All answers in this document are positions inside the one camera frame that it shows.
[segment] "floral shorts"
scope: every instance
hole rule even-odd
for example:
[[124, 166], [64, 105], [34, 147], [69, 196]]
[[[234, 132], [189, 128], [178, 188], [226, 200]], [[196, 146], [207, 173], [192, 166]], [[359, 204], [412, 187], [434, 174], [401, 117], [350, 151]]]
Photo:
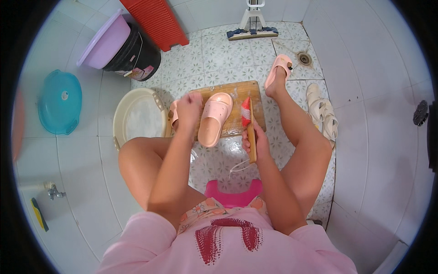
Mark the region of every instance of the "floral shorts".
[[[268, 211], [266, 210], [266, 203], [259, 196], [256, 196], [246, 207], [253, 207], [258, 210], [260, 215], [267, 218]], [[241, 210], [242, 207], [235, 208], [225, 208], [221, 203], [219, 203], [214, 198], [207, 198], [205, 201], [201, 202], [197, 206], [188, 210], [181, 216], [180, 227], [178, 229], [178, 234], [183, 233], [189, 227], [191, 227], [195, 222], [201, 219], [209, 218], [215, 215], [228, 215]]]

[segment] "white sandal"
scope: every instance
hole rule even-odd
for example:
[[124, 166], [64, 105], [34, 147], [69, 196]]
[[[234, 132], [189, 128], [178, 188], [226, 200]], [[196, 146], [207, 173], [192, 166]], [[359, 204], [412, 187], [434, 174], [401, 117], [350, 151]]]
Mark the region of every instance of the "white sandal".
[[335, 149], [335, 139], [338, 137], [338, 119], [335, 117], [335, 112], [330, 101], [325, 102], [324, 121], [322, 123], [322, 134], [330, 140], [332, 150]]
[[318, 127], [319, 123], [324, 120], [324, 109], [328, 100], [322, 98], [319, 86], [315, 83], [307, 87], [306, 97], [307, 105], [309, 106], [309, 115], [312, 118], [313, 124]]

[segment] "flat mop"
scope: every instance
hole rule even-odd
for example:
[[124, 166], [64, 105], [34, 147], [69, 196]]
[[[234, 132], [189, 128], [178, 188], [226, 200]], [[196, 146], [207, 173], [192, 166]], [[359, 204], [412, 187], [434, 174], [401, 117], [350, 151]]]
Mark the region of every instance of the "flat mop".
[[[239, 28], [226, 33], [229, 41], [241, 40], [241, 39], [251, 39], [260, 37], [277, 37], [278, 30], [274, 27], [268, 27], [263, 15], [261, 14], [260, 7], [265, 5], [265, 0], [261, 0], [261, 4], [258, 0], [246, 0], [248, 9], [245, 10], [242, 21], [240, 22]], [[257, 29], [257, 19], [255, 20], [255, 28], [251, 28], [251, 17], [258, 17], [260, 19], [261, 28]], [[249, 30], [245, 29], [246, 23], [250, 19]]]

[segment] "black bucket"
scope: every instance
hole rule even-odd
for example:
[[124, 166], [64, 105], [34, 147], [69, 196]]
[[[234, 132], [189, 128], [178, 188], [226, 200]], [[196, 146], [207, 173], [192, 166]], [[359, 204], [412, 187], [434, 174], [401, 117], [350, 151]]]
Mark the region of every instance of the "black bucket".
[[143, 37], [138, 27], [129, 24], [131, 32], [125, 44], [113, 59], [103, 68], [105, 71], [114, 71], [137, 81], [145, 81], [154, 75], [161, 63], [160, 52]]

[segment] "water faucet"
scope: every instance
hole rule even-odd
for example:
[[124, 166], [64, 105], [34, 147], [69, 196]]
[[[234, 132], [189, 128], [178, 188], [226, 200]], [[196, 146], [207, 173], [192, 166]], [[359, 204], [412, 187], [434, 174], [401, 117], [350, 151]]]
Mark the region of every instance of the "water faucet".
[[65, 192], [58, 192], [55, 184], [53, 184], [52, 187], [49, 190], [47, 190], [47, 193], [49, 194], [49, 197], [52, 201], [53, 201], [55, 196], [58, 198], [63, 198], [65, 196], [67, 196], [67, 194]]

